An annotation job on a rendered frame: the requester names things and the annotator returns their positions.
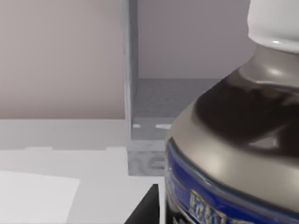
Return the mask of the dark bottle with blue label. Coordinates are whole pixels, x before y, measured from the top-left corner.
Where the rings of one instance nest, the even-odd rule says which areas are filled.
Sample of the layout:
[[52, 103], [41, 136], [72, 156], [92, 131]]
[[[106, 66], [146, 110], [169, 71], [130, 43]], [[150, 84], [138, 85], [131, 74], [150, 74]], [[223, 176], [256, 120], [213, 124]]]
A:
[[299, 224], [299, 0], [250, 0], [253, 56], [165, 141], [165, 224]]

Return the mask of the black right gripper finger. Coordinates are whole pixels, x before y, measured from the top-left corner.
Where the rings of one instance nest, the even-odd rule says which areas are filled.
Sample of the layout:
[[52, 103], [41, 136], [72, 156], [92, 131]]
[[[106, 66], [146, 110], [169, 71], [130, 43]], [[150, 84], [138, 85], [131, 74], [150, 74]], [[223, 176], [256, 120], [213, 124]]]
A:
[[158, 184], [153, 184], [124, 224], [159, 224], [160, 202]]

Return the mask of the grey cabinet with dark inside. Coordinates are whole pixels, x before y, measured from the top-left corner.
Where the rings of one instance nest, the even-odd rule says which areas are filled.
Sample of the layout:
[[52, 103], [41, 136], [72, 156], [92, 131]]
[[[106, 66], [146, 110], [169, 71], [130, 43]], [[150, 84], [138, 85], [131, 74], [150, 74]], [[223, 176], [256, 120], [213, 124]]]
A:
[[122, 0], [128, 174], [164, 174], [174, 119], [252, 54], [250, 0]]

